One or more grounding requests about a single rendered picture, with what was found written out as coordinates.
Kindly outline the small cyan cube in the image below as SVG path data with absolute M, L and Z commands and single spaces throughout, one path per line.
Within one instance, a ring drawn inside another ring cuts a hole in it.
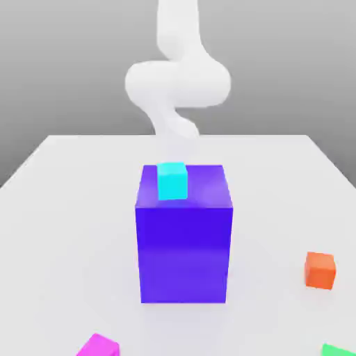
M 159 200 L 185 200 L 188 197 L 188 171 L 183 162 L 157 165 Z

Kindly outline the small green cube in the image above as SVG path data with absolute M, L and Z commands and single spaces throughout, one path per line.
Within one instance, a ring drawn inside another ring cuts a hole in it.
M 321 356 L 356 356 L 356 353 L 324 343 L 321 348 Z

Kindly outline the large purple box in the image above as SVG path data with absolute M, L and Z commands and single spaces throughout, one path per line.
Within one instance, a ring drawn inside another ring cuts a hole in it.
M 221 165 L 190 165 L 188 197 L 160 200 L 157 168 L 144 165 L 136 210 L 143 303 L 224 303 L 233 204 Z

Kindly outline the small magenta cube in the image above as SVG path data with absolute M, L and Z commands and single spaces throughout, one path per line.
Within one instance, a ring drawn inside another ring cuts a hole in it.
M 76 356 L 120 356 L 120 345 L 100 334 L 93 334 Z

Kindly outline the small orange cube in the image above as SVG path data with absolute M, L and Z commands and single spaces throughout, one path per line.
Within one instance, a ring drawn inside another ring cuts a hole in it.
M 316 289 L 332 290 L 336 277 L 336 264 L 332 254 L 308 252 L 305 260 L 305 285 Z

